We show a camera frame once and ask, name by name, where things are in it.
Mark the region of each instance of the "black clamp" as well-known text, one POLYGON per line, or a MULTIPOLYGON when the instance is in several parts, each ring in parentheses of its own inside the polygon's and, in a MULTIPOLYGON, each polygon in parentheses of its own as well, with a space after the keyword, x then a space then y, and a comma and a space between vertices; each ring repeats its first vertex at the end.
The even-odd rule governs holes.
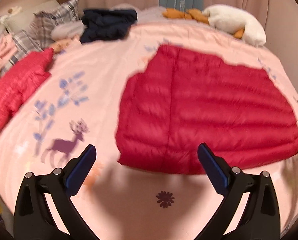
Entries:
POLYGON ((70 200, 96 161, 93 145, 88 145, 78 158, 48 175, 28 172, 21 184, 15 208, 14 237, 16 240, 99 240, 70 200), (51 194, 57 211, 70 235, 60 231, 50 213, 45 193, 51 194))
POLYGON ((195 240, 279 240, 280 213, 270 174, 245 174, 238 167, 230 168, 205 143, 199 145, 198 158, 224 199, 195 240), (224 235, 246 192, 250 195, 237 228, 224 235))
MULTIPOLYGON (((48 175, 35 176, 32 172, 25 175, 15 209, 16 240, 99 240, 70 201, 70 197, 78 193, 96 157, 95 147, 88 145, 63 169, 56 168, 48 175), (51 194, 70 235, 57 228, 46 193, 51 194)), ((205 143, 198 147, 198 158, 216 192, 224 199, 195 240, 279 240, 279 207, 269 173, 251 175, 238 167, 230 168, 205 143), (224 234, 246 192, 250 195, 237 228, 224 234)))

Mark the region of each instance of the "metal pin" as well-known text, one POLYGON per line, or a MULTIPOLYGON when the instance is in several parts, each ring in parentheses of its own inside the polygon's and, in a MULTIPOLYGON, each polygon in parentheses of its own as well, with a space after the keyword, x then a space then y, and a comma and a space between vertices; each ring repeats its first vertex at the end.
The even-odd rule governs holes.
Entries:
POLYGON ((31 176, 32 176, 32 172, 27 172, 26 175, 25 175, 25 177, 26 177, 27 179, 31 178, 31 176))
POLYGON ((266 178, 267 178, 267 177, 270 177, 270 174, 269 174, 269 172, 267 172, 267 171, 263 171, 263 172, 262 172, 262 175, 265 176, 266 178))
POLYGON ((62 172, 61 168, 56 168, 53 170, 53 174, 55 174, 55 175, 59 175, 61 172, 62 172))
POLYGON ((238 168, 238 167, 233 167, 232 168, 232 171, 235 173, 235 174, 239 174, 241 172, 241 170, 238 168))

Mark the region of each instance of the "brown flower print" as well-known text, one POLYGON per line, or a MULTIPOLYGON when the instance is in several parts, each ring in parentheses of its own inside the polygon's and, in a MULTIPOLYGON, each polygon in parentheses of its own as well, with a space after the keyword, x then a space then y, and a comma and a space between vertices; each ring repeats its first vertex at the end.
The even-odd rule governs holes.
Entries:
POLYGON ((165 191, 161 191, 158 193, 158 195, 156 196, 159 200, 157 201, 157 203, 161 203, 160 207, 162 208, 168 208, 171 206, 171 204, 174 203, 174 197, 172 197, 172 193, 170 192, 165 192, 165 191))
POLYGON ((96 182, 97 178, 101 175, 101 169, 103 167, 104 166, 101 162, 95 162, 91 170, 89 171, 85 181, 83 182, 83 185, 89 187, 92 186, 96 182))

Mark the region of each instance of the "red down jacket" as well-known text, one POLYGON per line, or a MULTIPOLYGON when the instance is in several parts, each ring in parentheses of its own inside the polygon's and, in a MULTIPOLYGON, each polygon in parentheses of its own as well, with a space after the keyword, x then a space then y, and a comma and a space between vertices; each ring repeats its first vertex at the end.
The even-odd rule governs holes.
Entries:
POLYGON ((116 133, 119 163, 202 174, 202 142, 230 166, 262 166, 297 153, 297 121, 265 70, 163 45, 145 72, 127 81, 116 133))
POLYGON ((52 58, 52 48, 31 52, 0 79, 0 130, 50 76, 46 69, 52 58))

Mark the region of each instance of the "purple deer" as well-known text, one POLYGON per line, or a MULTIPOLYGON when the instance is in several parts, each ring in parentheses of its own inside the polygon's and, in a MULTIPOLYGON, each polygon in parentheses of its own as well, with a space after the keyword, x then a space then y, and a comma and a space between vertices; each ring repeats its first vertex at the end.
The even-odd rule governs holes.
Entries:
POLYGON ((58 166, 60 166, 65 160, 68 162, 70 158, 70 153, 74 150, 76 147, 78 140, 84 141, 83 134, 89 132, 89 129, 85 122, 81 119, 76 123, 76 127, 74 128, 74 121, 71 121, 69 126, 71 131, 74 133, 74 137, 72 141, 68 140, 62 140, 62 139, 54 139, 52 145, 45 149, 44 152, 41 155, 41 162, 45 163, 45 158, 50 153, 50 164, 52 168, 55 168, 55 154, 57 152, 64 153, 64 156, 60 159, 58 166))

